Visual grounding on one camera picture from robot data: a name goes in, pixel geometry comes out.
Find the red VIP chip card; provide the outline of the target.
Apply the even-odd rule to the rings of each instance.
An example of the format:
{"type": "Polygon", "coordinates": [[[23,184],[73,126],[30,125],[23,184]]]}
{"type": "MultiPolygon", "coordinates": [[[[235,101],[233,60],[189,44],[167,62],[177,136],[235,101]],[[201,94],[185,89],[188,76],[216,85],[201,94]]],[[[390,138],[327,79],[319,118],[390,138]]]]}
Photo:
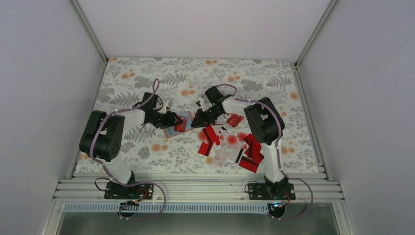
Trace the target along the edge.
{"type": "Polygon", "coordinates": [[[179,117],[183,120],[183,124],[175,126],[174,131],[176,131],[176,132],[186,132],[188,117],[184,117],[184,116],[179,116],[179,117]]]}

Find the tan leather card holder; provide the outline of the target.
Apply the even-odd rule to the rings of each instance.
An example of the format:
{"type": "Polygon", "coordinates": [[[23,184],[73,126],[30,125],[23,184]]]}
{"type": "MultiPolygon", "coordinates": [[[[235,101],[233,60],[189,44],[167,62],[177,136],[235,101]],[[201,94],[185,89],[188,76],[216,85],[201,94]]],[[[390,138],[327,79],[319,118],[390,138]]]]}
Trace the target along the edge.
{"type": "Polygon", "coordinates": [[[178,117],[182,121],[181,124],[178,124],[174,127],[168,127],[163,130],[164,135],[167,139],[175,137],[180,134],[184,134],[194,129],[193,127],[191,127],[194,117],[190,111],[178,114],[178,117]]]}

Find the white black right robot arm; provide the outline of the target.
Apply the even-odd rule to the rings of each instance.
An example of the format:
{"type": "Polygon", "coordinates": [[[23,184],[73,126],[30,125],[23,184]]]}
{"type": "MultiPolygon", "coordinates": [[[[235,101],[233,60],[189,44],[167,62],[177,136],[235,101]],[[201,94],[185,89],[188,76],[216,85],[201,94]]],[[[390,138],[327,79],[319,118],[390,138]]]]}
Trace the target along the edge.
{"type": "Polygon", "coordinates": [[[278,199],[288,186],[288,179],[281,169],[278,149],[285,124],[274,104],[268,97],[250,100],[226,95],[208,109],[197,110],[191,127],[207,127],[225,113],[243,116],[248,122],[265,160],[265,193],[270,199],[278,199]]]}

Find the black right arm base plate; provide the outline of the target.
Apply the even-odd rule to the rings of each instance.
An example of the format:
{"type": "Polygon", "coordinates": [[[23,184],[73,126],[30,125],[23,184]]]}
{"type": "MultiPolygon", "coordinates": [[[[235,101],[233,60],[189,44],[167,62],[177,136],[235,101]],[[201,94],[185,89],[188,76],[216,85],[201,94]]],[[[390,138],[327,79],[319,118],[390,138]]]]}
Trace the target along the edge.
{"type": "Polygon", "coordinates": [[[248,183],[244,190],[250,200],[296,200],[293,184],[269,186],[265,183],[248,183]]]}

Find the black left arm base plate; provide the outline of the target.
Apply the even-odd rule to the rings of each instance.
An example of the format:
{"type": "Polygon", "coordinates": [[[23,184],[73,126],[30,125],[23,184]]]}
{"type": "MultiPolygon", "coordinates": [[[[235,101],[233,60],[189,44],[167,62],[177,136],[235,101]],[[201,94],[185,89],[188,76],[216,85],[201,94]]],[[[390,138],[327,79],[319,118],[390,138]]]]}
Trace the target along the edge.
{"type": "Polygon", "coordinates": [[[152,184],[140,184],[133,187],[124,187],[114,182],[108,182],[104,192],[105,199],[152,199],[154,191],[154,185],[152,184]]]}

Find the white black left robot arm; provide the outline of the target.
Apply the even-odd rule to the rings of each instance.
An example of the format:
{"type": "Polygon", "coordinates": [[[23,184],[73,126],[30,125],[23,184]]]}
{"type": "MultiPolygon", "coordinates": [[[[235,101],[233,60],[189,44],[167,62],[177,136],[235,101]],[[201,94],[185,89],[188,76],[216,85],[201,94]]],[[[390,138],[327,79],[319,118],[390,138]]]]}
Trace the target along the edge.
{"type": "Polygon", "coordinates": [[[92,111],[82,134],[79,148],[94,162],[102,166],[111,182],[117,185],[117,192],[123,198],[136,193],[135,177],[124,160],[118,155],[123,139],[124,127],[151,124],[165,129],[183,124],[180,117],[170,111],[161,113],[155,110],[129,108],[111,113],[92,111]]]}

